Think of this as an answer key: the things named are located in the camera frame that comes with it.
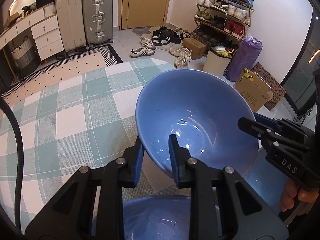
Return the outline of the person's right hand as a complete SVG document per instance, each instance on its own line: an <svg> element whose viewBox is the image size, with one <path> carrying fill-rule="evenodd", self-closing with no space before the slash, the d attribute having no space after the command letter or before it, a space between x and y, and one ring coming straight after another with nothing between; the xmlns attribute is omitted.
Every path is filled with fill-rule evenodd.
<svg viewBox="0 0 320 240"><path fill-rule="evenodd" d="M291 210L294 207L295 200L298 198L301 202L306 202L306 206L301 209L299 215L308 214L319 196L318 189L305 191L299 189L294 181L288 179L280 196L280 208L282 212Z"/></svg>

